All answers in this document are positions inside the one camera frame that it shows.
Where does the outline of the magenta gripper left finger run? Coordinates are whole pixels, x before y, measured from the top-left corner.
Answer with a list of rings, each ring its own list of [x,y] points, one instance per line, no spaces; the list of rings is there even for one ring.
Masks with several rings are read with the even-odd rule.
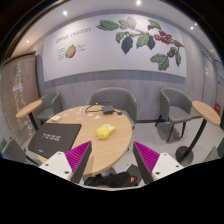
[[[66,153],[56,152],[40,168],[73,183],[79,183],[91,151],[92,142],[88,141]]]

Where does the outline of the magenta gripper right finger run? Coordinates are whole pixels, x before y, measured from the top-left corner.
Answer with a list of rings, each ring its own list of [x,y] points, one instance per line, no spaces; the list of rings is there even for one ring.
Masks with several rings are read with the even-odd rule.
[[[145,184],[183,169],[168,153],[159,154],[139,142],[133,143],[133,153]]]

